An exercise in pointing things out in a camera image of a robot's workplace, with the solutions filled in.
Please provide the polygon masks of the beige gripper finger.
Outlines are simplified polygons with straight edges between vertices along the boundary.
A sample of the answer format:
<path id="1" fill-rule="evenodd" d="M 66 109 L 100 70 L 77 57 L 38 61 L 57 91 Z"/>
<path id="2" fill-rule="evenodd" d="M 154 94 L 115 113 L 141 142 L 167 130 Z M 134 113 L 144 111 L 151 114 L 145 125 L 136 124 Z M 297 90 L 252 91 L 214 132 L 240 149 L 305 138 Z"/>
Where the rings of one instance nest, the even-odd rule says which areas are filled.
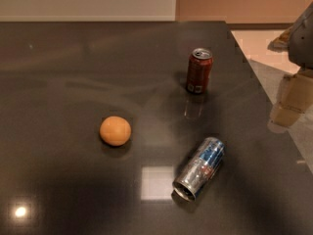
<path id="1" fill-rule="evenodd" d="M 281 80 L 270 122 L 290 127 L 313 105 L 313 70 L 300 69 L 295 74 L 286 74 Z"/>

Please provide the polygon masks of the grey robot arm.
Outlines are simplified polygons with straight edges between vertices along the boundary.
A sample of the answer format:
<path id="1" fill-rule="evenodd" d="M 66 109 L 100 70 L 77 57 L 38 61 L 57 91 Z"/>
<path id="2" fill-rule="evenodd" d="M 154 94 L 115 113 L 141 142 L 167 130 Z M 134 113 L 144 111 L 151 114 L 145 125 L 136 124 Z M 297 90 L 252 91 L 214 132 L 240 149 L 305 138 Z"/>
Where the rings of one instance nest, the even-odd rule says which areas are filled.
<path id="1" fill-rule="evenodd" d="M 270 125 L 282 129 L 294 125 L 313 105 L 313 3 L 289 33 L 289 60 L 299 66 L 299 71 L 283 76 L 269 120 Z"/>

